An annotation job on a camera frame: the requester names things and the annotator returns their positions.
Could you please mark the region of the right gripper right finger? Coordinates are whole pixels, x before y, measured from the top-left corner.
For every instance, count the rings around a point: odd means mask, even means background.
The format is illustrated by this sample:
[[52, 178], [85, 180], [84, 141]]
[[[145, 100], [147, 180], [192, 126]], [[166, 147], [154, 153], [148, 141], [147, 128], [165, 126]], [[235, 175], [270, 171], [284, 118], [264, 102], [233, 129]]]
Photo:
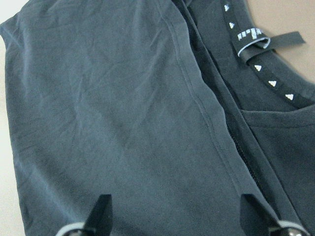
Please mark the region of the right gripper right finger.
[[240, 224], [247, 236], [280, 236], [277, 219], [253, 195], [241, 195]]

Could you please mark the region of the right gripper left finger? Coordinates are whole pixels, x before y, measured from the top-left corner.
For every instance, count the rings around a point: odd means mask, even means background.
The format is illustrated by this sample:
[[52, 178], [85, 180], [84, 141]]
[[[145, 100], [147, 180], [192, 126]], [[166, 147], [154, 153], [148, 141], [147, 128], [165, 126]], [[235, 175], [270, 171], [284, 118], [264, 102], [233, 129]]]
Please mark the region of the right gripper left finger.
[[109, 236], [113, 228], [111, 194], [100, 195], [86, 220], [83, 232], [86, 236]]

